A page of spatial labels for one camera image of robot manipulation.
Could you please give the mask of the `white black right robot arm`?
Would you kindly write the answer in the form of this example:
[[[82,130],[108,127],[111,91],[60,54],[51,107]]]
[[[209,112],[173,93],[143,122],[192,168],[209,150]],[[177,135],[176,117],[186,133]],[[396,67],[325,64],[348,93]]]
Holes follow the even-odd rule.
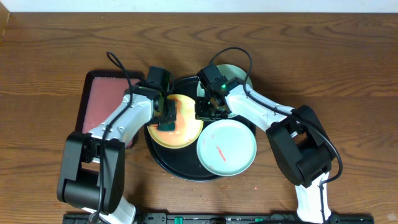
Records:
[[[256,153],[251,130],[229,114],[242,116],[265,131],[280,171],[295,185],[299,219],[325,223],[331,216],[326,185],[343,169],[329,176],[332,160],[340,162],[341,157],[315,112],[306,105],[297,109],[280,105],[249,85],[223,86],[210,96],[199,96],[195,115],[211,123],[198,138],[197,156],[206,170],[218,176],[242,173]]]

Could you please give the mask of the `mint green plate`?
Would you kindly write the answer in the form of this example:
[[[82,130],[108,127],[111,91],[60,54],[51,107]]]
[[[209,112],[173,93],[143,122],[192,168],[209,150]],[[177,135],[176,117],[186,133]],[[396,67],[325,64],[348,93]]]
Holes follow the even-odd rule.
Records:
[[[197,142],[197,156],[212,174],[228,177],[248,169],[257,153],[252,131],[243,123],[224,119],[209,124]]]
[[[226,82],[226,88],[224,90],[222,90],[221,93],[219,94],[226,98],[226,95],[228,93],[230,93],[230,91],[234,87],[236,87],[239,84],[243,84],[243,81],[246,77],[246,72],[243,69],[239,68],[238,66],[231,65],[231,64],[221,64],[221,65],[216,65],[216,67],[221,72],[221,74],[224,75],[228,79],[228,81]],[[197,96],[207,96],[207,95],[205,95],[205,90],[200,85],[200,80],[199,80],[198,86],[197,86]],[[228,119],[236,117],[236,116],[237,115],[234,114],[230,110]]]

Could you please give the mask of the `green yellow sponge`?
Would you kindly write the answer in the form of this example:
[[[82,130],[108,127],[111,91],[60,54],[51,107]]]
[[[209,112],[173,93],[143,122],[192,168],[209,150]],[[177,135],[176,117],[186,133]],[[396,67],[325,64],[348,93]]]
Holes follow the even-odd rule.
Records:
[[[175,123],[173,121],[167,123],[159,123],[156,129],[158,131],[165,131],[165,132],[174,131]]]

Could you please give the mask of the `yellow plate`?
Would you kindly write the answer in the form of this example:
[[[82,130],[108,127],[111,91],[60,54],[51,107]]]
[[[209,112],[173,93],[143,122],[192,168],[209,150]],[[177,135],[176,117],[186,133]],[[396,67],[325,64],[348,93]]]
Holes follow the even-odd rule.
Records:
[[[175,129],[160,131],[155,126],[149,126],[147,130],[157,144],[166,148],[180,149],[199,137],[204,122],[195,118],[195,101],[189,96],[173,94],[167,98],[176,102]]]

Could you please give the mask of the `rectangular tray with red water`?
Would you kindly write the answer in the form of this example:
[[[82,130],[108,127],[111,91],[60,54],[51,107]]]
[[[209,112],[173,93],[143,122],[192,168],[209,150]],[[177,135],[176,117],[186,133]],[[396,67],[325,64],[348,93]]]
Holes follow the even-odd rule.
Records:
[[[121,104],[128,89],[120,70],[92,70],[86,74],[75,131],[87,133],[99,126]]]

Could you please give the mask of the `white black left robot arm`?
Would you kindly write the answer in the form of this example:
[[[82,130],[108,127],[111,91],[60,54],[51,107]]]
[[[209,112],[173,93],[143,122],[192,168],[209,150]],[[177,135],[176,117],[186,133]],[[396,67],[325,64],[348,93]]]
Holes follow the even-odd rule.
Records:
[[[126,147],[141,127],[175,120],[176,103],[161,91],[141,86],[126,91],[100,125],[67,137],[58,200],[90,212],[91,223],[133,223],[136,208],[123,196]]]

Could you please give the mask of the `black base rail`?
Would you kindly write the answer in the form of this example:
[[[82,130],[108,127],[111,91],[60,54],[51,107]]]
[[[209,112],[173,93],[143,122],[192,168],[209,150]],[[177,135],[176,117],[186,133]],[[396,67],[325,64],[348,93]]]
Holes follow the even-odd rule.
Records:
[[[293,214],[272,214],[264,216],[241,215],[167,215],[165,213],[145,213],[138,215],[133,221],[137,224],[294,224],[303,223],[298,216]],[[336,215],[332,214],[327,224],[374,224],[372,216]]]

